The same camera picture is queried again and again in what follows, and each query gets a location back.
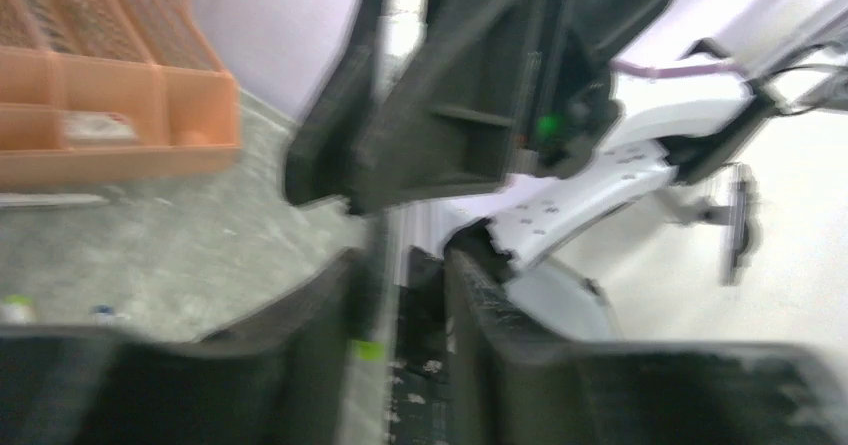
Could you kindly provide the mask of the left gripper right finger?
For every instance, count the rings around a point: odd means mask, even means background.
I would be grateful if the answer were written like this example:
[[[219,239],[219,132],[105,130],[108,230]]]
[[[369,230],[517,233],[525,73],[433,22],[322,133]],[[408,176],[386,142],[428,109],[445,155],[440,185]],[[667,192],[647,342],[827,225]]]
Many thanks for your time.
[[[847,395],[811,351],[739,342],[565,340],[450,251],[463,444],[843,444]]]

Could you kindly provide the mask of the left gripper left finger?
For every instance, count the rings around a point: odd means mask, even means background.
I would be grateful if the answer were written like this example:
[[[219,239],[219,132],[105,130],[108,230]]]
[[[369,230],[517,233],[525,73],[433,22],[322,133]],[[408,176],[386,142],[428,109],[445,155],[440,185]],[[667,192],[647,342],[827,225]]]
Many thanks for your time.
[[[281,344],[262,443],[334,442],[348,354],[376,338],[384,267],[377,246],[348,248],[293,290],[204,336]]]

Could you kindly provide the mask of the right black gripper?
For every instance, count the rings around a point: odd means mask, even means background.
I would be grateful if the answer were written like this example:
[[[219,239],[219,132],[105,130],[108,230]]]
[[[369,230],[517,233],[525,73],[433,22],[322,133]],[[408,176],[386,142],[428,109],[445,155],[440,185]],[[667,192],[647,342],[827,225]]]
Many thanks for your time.
[[[611,61],[671,0],[445,0],[357,142],[357,208],[498,188],[514,151],[544,174],[582,168],[622,112]],[[361,0],[347,45],[286,152],[293,206],[348,193],[374,108],[383,0]]]

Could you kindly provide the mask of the white marker green end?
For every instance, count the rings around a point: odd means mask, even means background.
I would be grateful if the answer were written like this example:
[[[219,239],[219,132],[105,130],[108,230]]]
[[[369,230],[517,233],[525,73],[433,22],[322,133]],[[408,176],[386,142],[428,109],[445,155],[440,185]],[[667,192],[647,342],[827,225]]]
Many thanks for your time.
[[[385,442],[398,296],[395,212],[367,221],[363,252],[351,291],[353,334],[337,437],[339,444],[348,445]]]

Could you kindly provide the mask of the white marker blue end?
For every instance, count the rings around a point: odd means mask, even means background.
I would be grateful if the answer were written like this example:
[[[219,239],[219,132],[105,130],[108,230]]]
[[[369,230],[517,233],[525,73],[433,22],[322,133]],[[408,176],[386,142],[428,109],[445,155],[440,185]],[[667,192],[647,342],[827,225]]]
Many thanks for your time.
[[[90,310],[92,319],[97,325],[122,326],[126,325],[129,316],[109,305],[96,305]]]

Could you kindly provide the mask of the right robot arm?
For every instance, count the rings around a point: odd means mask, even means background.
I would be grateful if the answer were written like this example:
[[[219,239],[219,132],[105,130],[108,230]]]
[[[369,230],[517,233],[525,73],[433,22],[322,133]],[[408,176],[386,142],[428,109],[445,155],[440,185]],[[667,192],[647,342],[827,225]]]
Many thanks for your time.
[[[284,160],[295,206],[469,197],[450,245],[534,268],[594,222],[719,170],[814,53],[847,69],[847,0],[361,0]]]

